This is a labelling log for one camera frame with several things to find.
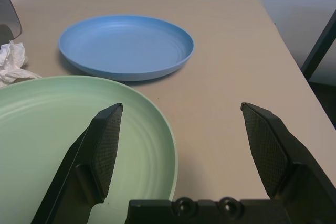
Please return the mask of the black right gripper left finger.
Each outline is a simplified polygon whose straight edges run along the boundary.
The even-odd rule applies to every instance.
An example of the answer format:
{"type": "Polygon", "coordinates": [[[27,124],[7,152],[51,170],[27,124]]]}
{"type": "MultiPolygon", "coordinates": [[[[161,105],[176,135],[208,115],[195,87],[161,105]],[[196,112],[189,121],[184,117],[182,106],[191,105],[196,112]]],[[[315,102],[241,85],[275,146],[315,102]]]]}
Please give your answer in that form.
{"type": "Polygon", "coordinates": [[[66,152],[32,223],[87,223],[106,199],[116,162],[123,105],[98,112],[66,152]]]}

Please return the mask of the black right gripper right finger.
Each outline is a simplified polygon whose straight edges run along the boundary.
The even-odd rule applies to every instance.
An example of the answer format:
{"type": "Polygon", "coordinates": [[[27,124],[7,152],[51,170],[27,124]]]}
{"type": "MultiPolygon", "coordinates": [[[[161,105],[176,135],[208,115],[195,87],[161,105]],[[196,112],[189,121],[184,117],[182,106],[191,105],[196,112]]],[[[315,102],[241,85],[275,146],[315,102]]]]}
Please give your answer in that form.
{"type": "Polygon", "coordinates": [[[309,150],[272,112],[242,103],[251,155],[270,199],[292,223],[335,223],[335,187],[309,150]]]}

